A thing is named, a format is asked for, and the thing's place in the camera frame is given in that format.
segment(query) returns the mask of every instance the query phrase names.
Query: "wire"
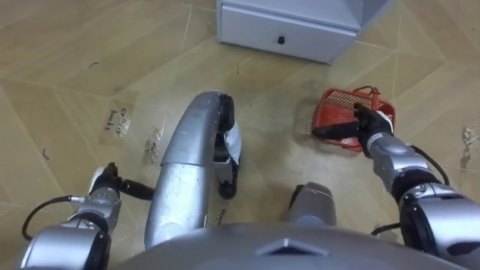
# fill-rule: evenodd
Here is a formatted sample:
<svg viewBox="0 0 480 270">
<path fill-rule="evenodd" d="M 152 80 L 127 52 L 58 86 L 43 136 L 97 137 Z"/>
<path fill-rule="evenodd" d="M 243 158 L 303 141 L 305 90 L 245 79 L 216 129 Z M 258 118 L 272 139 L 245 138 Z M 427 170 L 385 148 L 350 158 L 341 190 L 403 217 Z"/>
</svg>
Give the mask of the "wire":
<svg viewBox="0 0 480 270">
<path fill-rule="evenodd" d="M 28 217 L 25 219 L 25 222 L 23 223 L 23 226 L 22 226 L 22 236 L 23 236 L 23 238 L 27 241 L 32 240 L 32 237 L 27 232 L 27 229 L 29 228 L 30 221 L 35 216 L 35 214 L 37 214 L 37 212 L 39 212 L 44 207 L 49 206 L 53 203 L 64 203 L 64 202 L 70 202 L 71 200 L 72 200 L 72 195 L 60 196 L 60 197 L 50 199 L 50 200 L 40 204 L 39 206 L 37 206 L 35 209 L 33 209 L 33 211 L 30 212 Z"/>
<path fill-rule="evenodd" d="M 443 182 L 445 183 L 445 185 L 450 185 L 450 179 L 449 179 L 449 176 L 446 174 L 446 172 L 442 169 L 442 167 L 431 157 L 429 156 L 427 153 L 425 153 L 423 150 L 421 150 L 419 147 L 417 146 L 414 146 L 414 145 L 411 145 L 410 146 L 413 150 L 415 150 L 415 152 L 419 155 L 421 155 L 422 157 L 424 157 L 428 162 L 430 162 L 436 170 L 438 170 L 438 172 L 440 173 L 440 175 L 442 176 L 443 178 Z"/>
<path fill-rule="evenodd" d="M 374 229 L 370 234 L 372 236 L 378 236 L 380 233 L 384 233 L 389 230 L 394 230 L 394 229 L 399 229 L 400 228 L 400 223 L 393 223 L 385 226 L 380 226 L 376 229 Z"/>
</svg>

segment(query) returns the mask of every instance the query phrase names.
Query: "floor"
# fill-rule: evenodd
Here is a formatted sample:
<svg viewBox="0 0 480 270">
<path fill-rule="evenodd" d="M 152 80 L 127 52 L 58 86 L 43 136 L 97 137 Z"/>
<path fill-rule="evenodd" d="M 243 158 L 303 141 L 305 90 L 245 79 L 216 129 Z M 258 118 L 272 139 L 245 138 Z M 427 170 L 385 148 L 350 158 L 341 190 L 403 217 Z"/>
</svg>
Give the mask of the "floor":
<svg viewBox="0 0 480 270">
<path fill-rule="evenodd" d="M 283 218 L 308 181 L 331 188 L 341 227 L 369 233 L 398 219 L 371 160 L 307 134 L 332 86 L 377 86 L 397 109 L 396 134 L 430 153 L 480 202 L 480 1 L 402 0 L 332 66 L 215 42 L 214 0 L 0 0 L 0 269 L 27 243 L 33 207 L 84 194 L 96 167 L 155 185 L 158 161 L 191 99 L 235 99 L 243 164 L 235 199 L 211 192 L 210 225 Z M 121 136 L 106 130 L 126 112 Z M 111 265 L 143 246 L 148 203 L 123 196 Z M 45 209 L 34 233 L 72 205 Z M 399 241 L 398 232 L 386 236 Z"/>
</svg>

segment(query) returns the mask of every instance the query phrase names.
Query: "debris on floor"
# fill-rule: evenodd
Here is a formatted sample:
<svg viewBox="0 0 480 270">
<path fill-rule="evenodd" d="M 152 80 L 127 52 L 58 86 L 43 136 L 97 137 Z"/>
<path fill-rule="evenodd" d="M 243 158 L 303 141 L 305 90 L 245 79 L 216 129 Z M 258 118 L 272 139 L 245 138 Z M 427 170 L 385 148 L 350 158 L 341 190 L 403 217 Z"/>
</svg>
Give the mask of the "debris on floor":
<svg viewBox="0 0 480 270">
<path fill-rule="evenodd" d="M 465 144 L 465 149 L 460 159 L 460 168 L 462 170 L 468 170 L 468 163 L 472 159 L 472 150 L 479 150 L 479 135 L 475 134 L 475 132 L 468 127 L 463 127 L 462 140 L 463 144 Z"/>
</svg>

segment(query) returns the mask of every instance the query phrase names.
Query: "basket handle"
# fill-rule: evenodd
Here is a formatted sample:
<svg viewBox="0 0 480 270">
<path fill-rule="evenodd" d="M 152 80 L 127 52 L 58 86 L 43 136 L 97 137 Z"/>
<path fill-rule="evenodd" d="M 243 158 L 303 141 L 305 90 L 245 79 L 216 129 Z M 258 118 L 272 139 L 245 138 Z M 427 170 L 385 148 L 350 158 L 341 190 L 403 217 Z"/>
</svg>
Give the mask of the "basket handle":
<svg viewBox="0 0 480 270">
<path fill-rule="evenodd" d="M 367 86 L 363 86 L 363 87 L 360 87 L 360 88 L 357 88 L 355 90 L 353 90 L 352 92 L 355 93 L 355 92 L 360 92 L 364 89 L 370 89 L 370 92 L 368 93 L 368 95 L 371 95 L 372 96 L 372 107 L 371 109 L 372 110 L 378 110 L 378 107 L 379 107 L 379 98 L 378 96 L 380 95 L 380 91 L 378 91 L 378 88 L 377 87 L 373 87 L 373 86 L 370 86 L 370 85 L 367 85 Z"/>
</svg>

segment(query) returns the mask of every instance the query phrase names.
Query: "red plastic basket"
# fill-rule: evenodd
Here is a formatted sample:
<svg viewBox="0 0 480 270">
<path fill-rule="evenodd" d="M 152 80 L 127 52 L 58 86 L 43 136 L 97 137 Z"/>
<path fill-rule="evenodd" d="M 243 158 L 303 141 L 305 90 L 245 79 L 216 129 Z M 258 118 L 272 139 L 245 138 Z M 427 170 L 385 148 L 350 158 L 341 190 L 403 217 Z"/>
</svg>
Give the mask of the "red plastic basket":
<svg viewBox="0 0 480 270">
<path fill-rule="evenodd" d="M 385 113 L 395 127 L 395 108 L 389 102 L 381 100 L 379 95 L 378 89 L 372 86 L 364 86 L 353 91 L 330 88 L 323 93 L 322 99 L 316 107 L 312 129 L 355 121 L 353 116 L 353 104 L 355 103 Z M 354 152 L 362 151 L 362 146 L 356 138 L 323 141 Z"/>
</svg>

